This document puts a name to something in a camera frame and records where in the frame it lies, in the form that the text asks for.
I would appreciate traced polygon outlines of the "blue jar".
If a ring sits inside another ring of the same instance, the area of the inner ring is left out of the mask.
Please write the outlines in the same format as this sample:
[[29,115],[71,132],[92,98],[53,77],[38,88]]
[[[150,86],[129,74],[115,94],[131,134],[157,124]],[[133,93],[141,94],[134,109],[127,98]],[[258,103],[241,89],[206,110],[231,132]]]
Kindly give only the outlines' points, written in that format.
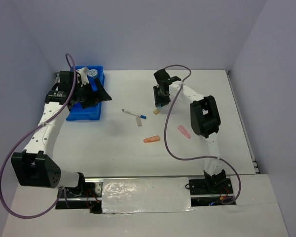
[[97,69],[90,69],[87,75],[90,79],[96,79],[99,77],[100,71]]
[[98,78],[95,78],[95,79],[90,79],[89,82],[91,84],[92,90],[97,91],[98,90],[97,85],[100,82],[100,80]]

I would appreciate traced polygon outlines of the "pink pen cap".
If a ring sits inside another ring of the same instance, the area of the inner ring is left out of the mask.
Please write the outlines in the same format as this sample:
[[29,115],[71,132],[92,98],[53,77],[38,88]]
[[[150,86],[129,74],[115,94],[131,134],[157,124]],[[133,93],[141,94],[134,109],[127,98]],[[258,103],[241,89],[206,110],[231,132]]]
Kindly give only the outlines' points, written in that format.
[[189,134],[189,132],[182,126],[180,125],[178,127],[178,130],[187,138],[187,139],[190,139],[191,138],[191,135]]

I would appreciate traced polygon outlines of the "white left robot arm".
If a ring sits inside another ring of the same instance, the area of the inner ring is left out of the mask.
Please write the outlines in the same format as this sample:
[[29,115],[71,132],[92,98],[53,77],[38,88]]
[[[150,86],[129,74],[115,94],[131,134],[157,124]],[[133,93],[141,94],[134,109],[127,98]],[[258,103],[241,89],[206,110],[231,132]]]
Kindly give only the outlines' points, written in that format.
[[43,115],[22,152],[14,152],[11,164],[21,186],[65,187],[76,197],[86,193],[81,172],[61,169],[53,161],[53,151],[60,129],[70,114],[79,120],[79,112],[110,101],[103,87],[100,67],[82,67],[76,71],[60,71],[58,81],[45,97]]

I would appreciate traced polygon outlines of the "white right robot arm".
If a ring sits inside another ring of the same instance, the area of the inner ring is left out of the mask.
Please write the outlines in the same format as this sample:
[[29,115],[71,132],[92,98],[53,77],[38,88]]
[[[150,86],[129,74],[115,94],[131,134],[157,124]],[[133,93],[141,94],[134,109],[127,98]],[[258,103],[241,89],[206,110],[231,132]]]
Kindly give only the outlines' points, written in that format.
[[176,160],[190,161],[197,159],[214,159],[219,160],[218,156],[205,155],[192,158],[180,158],[174,155],[168,146],[167,141],[167,129],[170,120],[170,115],[173,110],[173,106],[177,99],[182,96],[187,100],[189,105],[190,114],[190,126],[192,131],[197,135],[206,139],[214,148],[217,148],[215,141],[217,140],[215,135],[219,132],[219,126],[221,125],[221,118],[218,111],[217,103],[214,96],[201,95],[190,87],[185,85],[185,81],[191,76],[191,69],[188,69],[188,75],[181,79],[178,76],[170,76],[167,73],[167,69],[171,66],[167,66],[156,71],[153,76],[157,82],[157,85],[153,87],[154,102],[156,108],[163,108],[169,105],[169,110],[166,116],[163,138],[166,151],[170,156]]

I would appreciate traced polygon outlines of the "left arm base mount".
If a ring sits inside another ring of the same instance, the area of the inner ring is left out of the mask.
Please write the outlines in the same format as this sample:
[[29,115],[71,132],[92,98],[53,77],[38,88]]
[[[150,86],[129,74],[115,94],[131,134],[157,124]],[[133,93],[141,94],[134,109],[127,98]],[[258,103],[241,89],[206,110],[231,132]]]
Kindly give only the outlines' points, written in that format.
[[79,173],[78,185],[64,188],[55,209],[84,209],[92,214],[102,214],[102,189],[103,182],[87,182]]

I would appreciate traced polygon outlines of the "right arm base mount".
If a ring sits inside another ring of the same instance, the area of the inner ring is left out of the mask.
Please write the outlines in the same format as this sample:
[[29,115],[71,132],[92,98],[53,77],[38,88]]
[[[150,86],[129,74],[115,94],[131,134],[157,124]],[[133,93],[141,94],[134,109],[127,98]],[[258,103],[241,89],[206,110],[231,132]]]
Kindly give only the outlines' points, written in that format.
[[204,171],[203,178],[189,179],[185,188],[190,192],[192,207],[223,205],[234,198],[231,180],[224,169],[213,175]]

